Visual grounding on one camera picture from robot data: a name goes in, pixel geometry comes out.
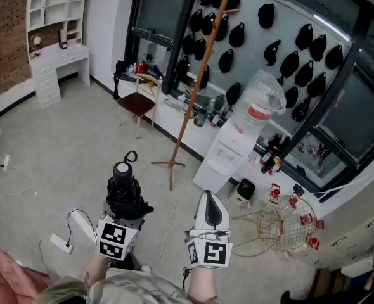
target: pink cloth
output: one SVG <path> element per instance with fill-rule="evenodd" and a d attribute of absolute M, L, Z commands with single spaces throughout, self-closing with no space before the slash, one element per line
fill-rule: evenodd
<path fill-rule="evenodd" d="M 48 275 L 21 267 L 0 249 L 0 304 L 33 304 L 50 285 Z"/>

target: chair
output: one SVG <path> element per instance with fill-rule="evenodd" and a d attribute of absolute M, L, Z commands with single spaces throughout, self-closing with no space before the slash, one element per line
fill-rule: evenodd
<path fill-rule="evenodd" d="M 139 83 L 139 79 L 148 81 L 148 84 Z M 157 86 L 156 93 L 155 93 L 155 90 L 153 89 L 154 84 Z M 152 95 L 155 98 L 155 101 L 138 93 L 139 88 L 145 91 L 146 93 Z M 152 115 L 152 127 L 153 127 L 153 124 L 155 123 L 156 105 L 157 105 L 157 101 L 158 101 L 161 89 L 162 89 L 162 85 L 156 78 L 148 74 L 137 74 L 136 75 L 136 92 L 117 100 L 119 126 L 121 126 L 121 108 L 123 107 L 138 118 L 138 123 L 136 125 L 136 135 L 135 135 L 136 139 L 139 139 L 139 125 L 141 123 L 141 117 L 145 115 L 151 109 L 153 109 L 153 115 Z"/>

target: white sneaker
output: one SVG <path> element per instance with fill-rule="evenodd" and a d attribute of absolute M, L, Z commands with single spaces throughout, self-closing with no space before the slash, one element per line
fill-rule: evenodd
<path fill-rule="evenodd" d="M 142 265 L 139 270 L 143 272 L 148 272 L 149 274 L 152 273 L 152 268 L 149 265 Z"/>

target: black window frame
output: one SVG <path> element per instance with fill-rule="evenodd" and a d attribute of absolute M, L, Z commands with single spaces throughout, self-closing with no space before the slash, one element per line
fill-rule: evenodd
<path fill-rule="evenodd" d="M 374 73 L 370 72 L 367 66 L 363 66 L 363 61 L 358 58 L 359 50 L 363 48 L 363 42 L 366 38 L 370 23 L 372 19 L 374 19 L 374 5 L 372 5 L 367 0 L 352 0 L 359 6 L 359 13 L 353 28 L 349 28 L 349 26 L 346 26 L 343 22 L 341 22 L 333 13 L 330 13 L 329 11 L 327 11 L 327 9 L 312 0 L 293 1 L 296 1 L 303 6 L 313 10 L 339 28 L 352 33 L 352 45 L 348 51 L 345 61 L 340 66 L 336 77 L 333 79 L 329 88 L 321 97 L 319 103 L 312 110 L 312 112 L 310 112 L 309 116 L 302 122 L 301 126 L 292 136 L 291 141 L 288 143 L 286 148 L 281 150 L 280 153 L 280 158 L 283 160 L 281 170 L 284 173 L 289 175 L 291 178 L 293 178 L 295 181 L 297 181 L 312 193 L 324 192 L 328 189 L 349 183 L 374 160 L 374 145 L 366 152 L 366 154 L 360 161 L 356 161 L 336 140 L 334 140 L 331 136 L 325 133 L 325 131 L 321 127 L 318 126 L 318 123 L 330 109 L 332 103 L 335 102 L 339 92 L 344 88 L 344 85 L 347 82 L 350 74 L 352 73 L 355 65 L 361 67 L 363 71 L 367 72 L 369 78 L 371 78 L 374 83 Z M 138 12 L 140 0 L 133 0 L 132 2 L 131 17 L 129 21 L 126 41 L 125 61 L 127 64 L 133 63 L 135 61 L 140 38 L 149 39 L 153 42 L 156 42 L 157 44 L 170 48 L 172 52 L 162 92 L 164 94 L 168 94 L 171 92 L 175 97 L 179 95 L 179 92 L 175 90 L 175 86 L 178 85 L 180 78 L 177 77 L 177 73 L 175 72 L 174 68 L 179 57 L 179 53 L 181 50 L 181 41 L 186 31 L 194 2 L 195 0 L 184 1 L 180 19 L 177 23 L 176 36 L 172 40 L 172 42 L 164 42 L 163 40 L 158 40 L 152 35 L 146 35 L 146 33 L 143 33 L 140 30 L 135 30 L 135 28 L 133 27 L 136 21 L 136 14 Z M 221 120 L 218 122 L 219 126 L 222 126 L 223 120 L 225 120 L 225 118 L 221 117 Z M 346 165 L 346 168 L 340 174 L 338 174 L 334 179 L 332 179 L 323 187 L 317 186 L 311 180 L 301 175 L 294 166 L 284 161 L 284 157 L 286 157 L 291 152 L 291 150 L 297 147 L 297 144 L 308 133 L 311 133 L 324 145 L 328 146 Z M 263 155 L 265 153 L 265 150 L 257 144 L 255 145 L 254 150 L 260 155 Z M 336 192 L 337 191 L 330 192 L 329 194 L 317 194 L 316 197 L 319 198 L 320 203 L 323 203 L 324 201 L 331 198 Z"/>

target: gray floor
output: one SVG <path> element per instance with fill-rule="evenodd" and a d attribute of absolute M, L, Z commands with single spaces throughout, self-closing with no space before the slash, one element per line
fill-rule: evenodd
<path fill-rule="evenodd" d="M 73 208 L 88 212 L 98 221 L 101 204 L 106 196 L 106 182 L 115 162 L 129 150 L 138 152 L 134 173 L 141 184 L 143 196 L 155 211 L 145 217 L 134 254 L 141 263 L 154 266 L 165 237 L 172 206 L 185 181 L 200 162 L 180 149 L 177 160 L 187 164 L 174 174 L 174 191 L 169 192 L 169 171 L 150 165 L 151 161 L 169 159 L 174 143 L 146 122 L 141 122 L 139 140 L 135 140 L 136 124 L 129 114 L 123 115 L 118 127 L 115 101 L 95 83 L 91 87 L 79 79 L 61 84 L 62 101 L 41 110 L 37 98 L 9 111 L 1 118 L 0 163 L 11 154 L 10 166 L 25 165 L 33 172 L 32 185 L 21 197 L 3 199 L 0 217 L 0 248 L 22 265 L 45 272 L 37 245 L 52 232 L 68 238 L 66 216 Z M 25 168 L 0 170 L 0 199 L 8 193 L 19 194 L 29 184 Z M 240 212 L 229 202 L 231 185 L 219 196 L 231 211 Z M 188 267 L 184 245 L 184 230 L 193 225 L 193 215 L 201 194 L 190 180 L 175 211 L 167 246 L 155 273 L 181 286 L 181 271 Z M 255 236 L 255 226 L 249 222 L 232 221 L 232 238 L 236 243 Z M 74 249 L 67 255 L 42 241 L 43 254 L 49 270 L 64 276 L 78 274 L 93 251 L 93 243 L 71 219 Z M 23 232 L 36 246 L 33 247 Z M 256 241 L 242 248 L 241 253 L 258 253 L 264 248 Z M 219 297 L 225 303 L 279 303 L 282 292 L 289 289 L 294 298 L 304 298 L 313 281 L 314 269 L 271 250 L 255 258 L 231 257 L 228 268 L 217 270 Z"/>

